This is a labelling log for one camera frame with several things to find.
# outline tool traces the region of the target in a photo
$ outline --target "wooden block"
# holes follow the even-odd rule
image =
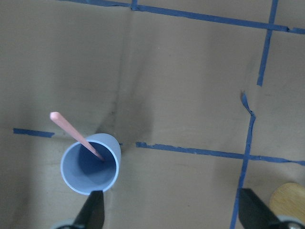
[[[280,186],[272,194],[269,208],[276,215],[292,216],[305,224],[305,187],[297,183]]]

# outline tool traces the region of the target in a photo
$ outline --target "cup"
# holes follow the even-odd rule
[[[118,178],[121,148],[109,134],[94,134],[86,138],[105,161],[101,161],[79,142],[72,144],[61,159],[61,176],[74,191],[89,195],[92,191],[110,189]]]

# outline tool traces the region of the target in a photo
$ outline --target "cup rim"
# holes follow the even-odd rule
[[[97,141],[97,140],[90,140],[90,138],[87,138],[87,141],[88,141],[88,142],[93,142],[93,143],[98,143],[98,144],[100,144],[100,145],[106,147],[106,148],[111,152],[111,154],[112,154],[112,156],[113,156],[113,158],[114,158],[114,161],[115,161],[115,174],[114,174],[114,178],[112,179],[112,181],[110,182],[110,184],[109,184],[108,186],[106,186],[106,187],[102,190],[103,192],[105,192],[105,191],[107,191],[108,189],[110,189],[110,188],[113,186],[113,184],[115,183],[115,181],[116,181],[117,178],[118,178],[118,175],[119,175],[119,167],[120,167],[118,158],[116,157],[116,155],[115,155],[115,153],[113,152],[113,150],[112,150],[109,146],[107,146],[105,143],[100,142],[100,141]],[[79,194],[83,194],[83,195],[87,195],[87,196],[88,196],[88,195],[90,195],[90,193],[82,192],[82,191],[79,191],[79,190],[77,190],[76,188],[74,188],[74,187],[67,181],[67,179],[66,179],[66,177],[65,177],[65,175],[64,175],[64,173],[63,173],[63,161],[64,161],[66,155],[68,154],[68,152],[69,152],[72,148],[76,147],[77,145],[81,145],[81,143],[80,143],[80,142],[75,142],[75,143],[73,143],[73,144],[70,145],[69,148],[67,148],[66,151],[64,152],[64,154],[63,154],[63,156],[62,156],[62,158],[61,158],[61,176],[62,176],[63,180],[65,181],[65,183],[66,183],[73,191],[75,191],[75,192],[77,192],[77,193],[79,193]]]

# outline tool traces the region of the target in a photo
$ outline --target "blue tape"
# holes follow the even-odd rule
[[[266,65],[267,65],[271,36],[272,36],[272,30],[267,30],[262,59],[261,59],[261,65],[259,67],[258,79],[257,79],[257,83],[256,83],[259,86],[263,86],[264,73],[265,73]]]
[[[282,26],[282,25],[274,25],[274,24],[263,23],[263,22],[225,18],[225,17],[200,14],[200,13],[192,13],[192,12],[186,12],[186,11],[180,11],[180,10],[170,10],[170,9],[164,9],[164,8],[158,8],[158,7],[152,7],[152,6],[137,5],[136,11],[145,11],[145,12],[164,14],[164,15],[169,15],[169,16],[185,17],[185,18],[202,20],[202,21],[212,21],[212,22],[217,22],[217,23],[225,23],[225,24],[246,26],[246,27],[252,27],[252,28],[259,28],[259,29],[288,31],[288,27]]]
[[[277,9],[278,0],[273,0],[271,5],[271,11],[269,16],[269,23],[275,22],[275,15],[276,15],[276,9]]]
[[[106,1],[106,0],[59,0],[59,1],[71,1],[76,3],[83,3],[95,6],[124,6],[131,7],[131,4],[117,1]]]
[[[288,160],[288,159],[285,159],[285,158],[271,157],[271,156],[254,156],[254,155],[250,155],[250,160],[253,160],[253,161],[266,161],[266,162],[273,162],[273,163],[296,163],[296,164],[305,166],[305,161],[294,161],[294,160]]]
[[[206,149],[194,149],[194,148],[182,148],[182,147],[175,147],[175,146],[168,146],[168,145],[147,145],[145,142],[136,142],[136,147],[139,148],[147,148],[147,149],[159,149],[159,150],[167,150],[167,151],[174,151],[174,152],[181,152],[181,153],[188,153],[188,154],[199,154],[199,155],[210,155],[210,156],[220,156],[220,157],[227,157],[227,158],[235,158],[235,159],[243,159],[243,154],[236,154],[236,153],[227,153],[222,151],[213,151],[213,150],[206,150]]]
[[[244,154],[238,154],[238,153],[229,153],[229,152],[206,150],[206,149],[183,148],[183,147],[178,147],[178,146],[169,146],[169,145],[162,145],[162,144],[148,145],[146,142],[136,142],[135,146],[137,148],[165,150],[165,151],[188,153],[188,154],[219,156],[219,157],[234,158],[234,159],[243,159],[244,158]],[[294,160],[288,160],[285,158],[271,157],[271,156],[250,155],[249,160],[266,161],[266,162],[273,162],[273,163],[296,163],[296,164],[305,166],[305,161],[294,161]]]
[[[30,135],[30,136],[38,136],[38,137],[52,137],[55,133],[52,132],[44,132],[37,130],[26,130],[26,129],[13,129],[14,134],[17,135]]]
[[[138,5],[138,0],[132,0],[132,10],[135,10]]]
[[[235,195],[235,202],[234,202],[234,207],[233,207],[230,229],[234,229],[235,225],[236,225],[237,214],[238,214],[238,204],[239,204],[239,190],[244,185],[244,179],[245,179],[245,176],[247,173],[248,162],[250,159],[251,143],[252,143],[252,132],[253,132],[254,122],[256,119],[254,112],[251,111],[249,108],[246,94],[242,95],[242,103],[243,103],[244,107],[247,109],[247,111],[249,112],[249,114],[251,115],[251,118],[250,118],[250,124],[249,124],[249,128],[248,128],[246,147],[245,147],[245,151],[244,151],[244,160],[243,160],[243,165],[242,165],[242,171],[239,176],[238,188],[237,188],[236,195]]]
[[[305,29],[293,28],[293,29],[289,29],[289,32],[291,32],[291,33],[297,33],[297,34],[305,34]]]
[[[124,6],[124,7],[130,7],[133,11],[144,11],[144,12],[150,12],[150,13],[164,14],[164,15],[168,15],[168,16],[185,17],[185,18],[202,20],[202,21],[212,21],[212,22],[217,22],[217,23],[246,26],[246,27],[258,28],[258,29],[268,29],[268,30],[276,30],[276,31],[282,31],[282,32],[305,34],[305,29],[302,29],[302,28],[289,29],[287,26],[275,25],[273,23],[247,21],[247,20],[219,17],[219,16],[213,16],[213,15],[207,15],[207,14],[192,13],[192,12],[181,11],[181,10],[171,10],[171,9],[165,9],[165,8],[159,8],[159,7],[153,7],[153,6],[138,5],[137,0],[132,0],[131,4],[124,3],[124,2],[117,2],[117,1],[107,1],[107,0],[59,0],[59,1],[70,1],[70,2],[84,3],[84,4],[90,4],[90,5],[96,5],[96,6]],[[274,16],[273,16],[273,14],[271,14],[270,18],[275,18],[275,13],[274,13]]]
[[[270,24],[273,24],[275,22],[277,4],[278,4],[278,0],[272,1],[272,6],[271,6],[271,11],[270,11],[270,16],[269,16]],[[265,73],[266,65],[267,65],[271,36],[272,36],[272,30],[267,30],[265,42],[264,42],[264,50],[263,50],[262,59],[261,59],[261,65],[259,68],[258,79],[257,79],[257,83],[256,83],[259,86],[263,86],[264,73]]]

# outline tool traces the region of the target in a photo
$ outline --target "pink straw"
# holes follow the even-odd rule
[[[70,134],[75,140],[79,141],[84,147],[89,149],[100,160],[105,161],[96,149],[93,148],[93,146],[59,112],[51,112],[50,119],[61,129]]]

